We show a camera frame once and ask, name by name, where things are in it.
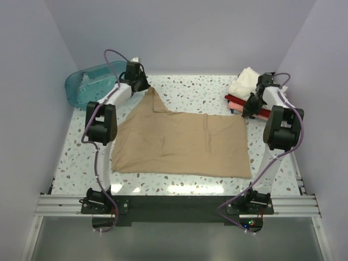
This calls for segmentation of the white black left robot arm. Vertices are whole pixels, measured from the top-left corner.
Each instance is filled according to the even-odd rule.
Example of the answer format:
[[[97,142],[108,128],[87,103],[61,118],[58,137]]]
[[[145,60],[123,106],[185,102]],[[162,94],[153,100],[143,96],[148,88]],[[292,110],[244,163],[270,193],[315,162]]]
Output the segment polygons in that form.
[[[94,145],[94,175],[96,187],[90,188],[83,202],[84,208],[117,215],[118,207],[111,197],[110,151],[117,135],[116,110],[134,93],[150,87],[138,57],[126,62],[126,69],[116,75],[116,83],[107,94],[86,106],[85,130],[81,142]]]

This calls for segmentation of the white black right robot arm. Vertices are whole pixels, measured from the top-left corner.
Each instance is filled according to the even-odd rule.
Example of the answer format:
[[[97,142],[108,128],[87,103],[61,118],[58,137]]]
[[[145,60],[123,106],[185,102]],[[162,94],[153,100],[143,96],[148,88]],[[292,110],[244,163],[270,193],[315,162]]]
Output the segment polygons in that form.
[[[286,99],[282,86],[274,82],[274,73],[258,77],[255,92],[252,92],[243,107],[242,117],[259,115],[267,105],[270,114],[263,131],[265,151],[257,178],[250,183],[235,206],[242,213],[273,213],[271,203],[272,186],[285,155],[299,146],[303,139],[303,109],[295,108]]]

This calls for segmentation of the beige t shirt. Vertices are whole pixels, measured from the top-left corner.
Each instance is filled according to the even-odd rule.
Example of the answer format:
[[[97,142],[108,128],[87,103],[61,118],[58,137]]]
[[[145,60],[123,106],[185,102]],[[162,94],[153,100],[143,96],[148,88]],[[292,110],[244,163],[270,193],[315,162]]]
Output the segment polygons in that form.
[[[249,179],[244,119],[172,112],[149,88],[118,127],[111,169]]]

